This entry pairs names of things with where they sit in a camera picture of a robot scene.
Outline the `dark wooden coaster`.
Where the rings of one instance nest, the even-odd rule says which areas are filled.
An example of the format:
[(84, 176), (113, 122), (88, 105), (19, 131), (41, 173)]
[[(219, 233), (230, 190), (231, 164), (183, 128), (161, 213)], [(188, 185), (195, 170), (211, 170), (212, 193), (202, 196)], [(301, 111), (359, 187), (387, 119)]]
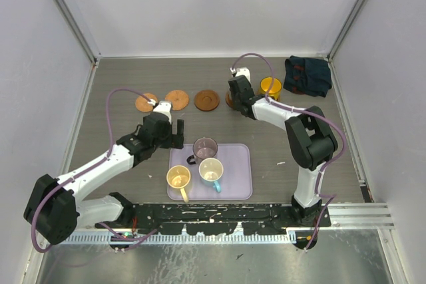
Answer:
[(218, 93), (209, 89), (201, 90), (194, 97), (196, 108), (204, 112), (213, 111), (218, 107), (219, 103), (220, 97)]

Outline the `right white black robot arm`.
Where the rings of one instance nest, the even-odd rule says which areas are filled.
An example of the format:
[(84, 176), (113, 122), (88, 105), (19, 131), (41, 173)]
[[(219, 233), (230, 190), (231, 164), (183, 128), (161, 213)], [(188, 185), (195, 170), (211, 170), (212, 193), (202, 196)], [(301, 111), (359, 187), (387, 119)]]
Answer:
[(234, 109), (286, 132), (292, 157), (299, 166), (298, 183), (291, 199), (292, 219), (298, 226), (308, 226), (321, 210), (322, 175), (338, 149), (331, 122), (316, 106), (294, 108), (264, 94), (256, 95), (244, 75), (232, 77), (228, 85)]

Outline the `woven rattan coaster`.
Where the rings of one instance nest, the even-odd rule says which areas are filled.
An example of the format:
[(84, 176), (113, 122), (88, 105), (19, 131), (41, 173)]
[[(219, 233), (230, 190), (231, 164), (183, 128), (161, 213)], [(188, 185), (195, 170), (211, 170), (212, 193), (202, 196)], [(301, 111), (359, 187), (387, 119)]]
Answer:
[(178, 89), (170, 91), (165, 96), (165, 100), (172, 104), (172, 109), (175, 111), (182, 110), (190, 101), (188, 94)]
[(151, 112), (157, 103), (157, 97), (152, 93), (146, 92), (135, 100), (135, 107), (141, 112)]

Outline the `purple translucent cup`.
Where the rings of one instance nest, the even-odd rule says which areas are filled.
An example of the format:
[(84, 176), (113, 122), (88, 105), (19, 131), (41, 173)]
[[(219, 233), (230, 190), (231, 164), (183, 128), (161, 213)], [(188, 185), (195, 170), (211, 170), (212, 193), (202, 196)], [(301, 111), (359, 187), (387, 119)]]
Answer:
[(218, 153), (218, 145), (209, 137), (197, 139), (192, 145), (192, 155), (186, 159), (187, 164), (195, 165), (207, 158), (215, 158)]

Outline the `wooden coaster back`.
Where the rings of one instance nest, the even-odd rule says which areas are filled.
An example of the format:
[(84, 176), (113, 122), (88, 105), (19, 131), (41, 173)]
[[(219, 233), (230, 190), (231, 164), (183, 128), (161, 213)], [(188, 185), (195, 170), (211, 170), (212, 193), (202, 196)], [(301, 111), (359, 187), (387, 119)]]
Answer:
[(230, 91), (228, 91), (228, 92), (226, 93), (226, 104), (227, 104), (230, 108), (233, 108), (233, 107), (234, 107), (233, 102), (232, 102), (232, 97), (231, 97)]

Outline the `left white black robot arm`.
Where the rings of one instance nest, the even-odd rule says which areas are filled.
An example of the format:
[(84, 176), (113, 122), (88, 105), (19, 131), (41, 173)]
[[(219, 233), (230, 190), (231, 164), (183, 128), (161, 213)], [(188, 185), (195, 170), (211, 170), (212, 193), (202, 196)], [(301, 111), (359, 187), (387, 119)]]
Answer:
[(41, 176), (23, 214), (31, 224), (31, 236), (41, 234), (49, 244), (57, 245), (74, 230), (97, 223), (111, 221), (118, 228), (128, 227), (135, 217), (132, 202), (118, 192), (95, 200), (87, 196), (149, 159), (157, 149), (183, 146), (184, 120), (173, 125), (167, 115), (152, 112), (134, 132), (119, 138), (98, 158), (58, 178)]

